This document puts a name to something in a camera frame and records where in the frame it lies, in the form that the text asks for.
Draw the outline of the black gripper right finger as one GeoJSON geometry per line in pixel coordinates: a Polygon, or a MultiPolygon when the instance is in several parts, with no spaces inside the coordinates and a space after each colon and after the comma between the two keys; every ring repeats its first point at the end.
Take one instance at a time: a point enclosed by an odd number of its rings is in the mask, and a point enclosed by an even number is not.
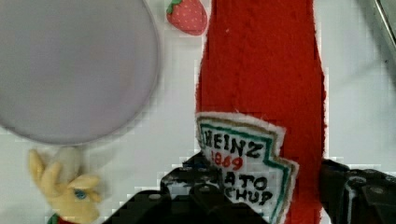
{"type": "Polygon", "coordinates": [[[319,198],[332,224],[396,224],[393,175],[323,160],[319,198]]]}

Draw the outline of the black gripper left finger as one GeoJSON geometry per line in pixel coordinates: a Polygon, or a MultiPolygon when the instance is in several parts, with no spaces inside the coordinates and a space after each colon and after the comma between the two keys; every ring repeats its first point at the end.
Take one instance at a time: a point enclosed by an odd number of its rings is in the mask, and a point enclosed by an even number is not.
{"type": "Polygon", "coordinates": [[[222,192],[221,174],[198,153],[143,190],[103,224],[268,224],[245,203],[222,192]]]}

